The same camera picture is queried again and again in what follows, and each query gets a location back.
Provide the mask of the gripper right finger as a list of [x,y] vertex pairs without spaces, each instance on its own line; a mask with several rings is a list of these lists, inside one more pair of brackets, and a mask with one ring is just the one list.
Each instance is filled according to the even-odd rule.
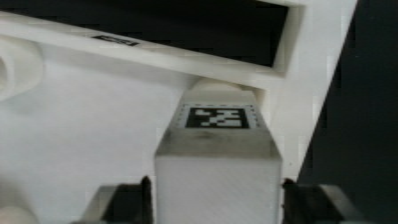
[[284,180],[282,224],[373,224],[336,185]]

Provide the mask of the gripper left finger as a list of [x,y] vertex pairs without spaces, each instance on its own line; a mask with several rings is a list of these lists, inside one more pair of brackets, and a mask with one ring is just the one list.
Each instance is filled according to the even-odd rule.
[[82,218],[71,224],[154,224],[151,179],[101,186]]

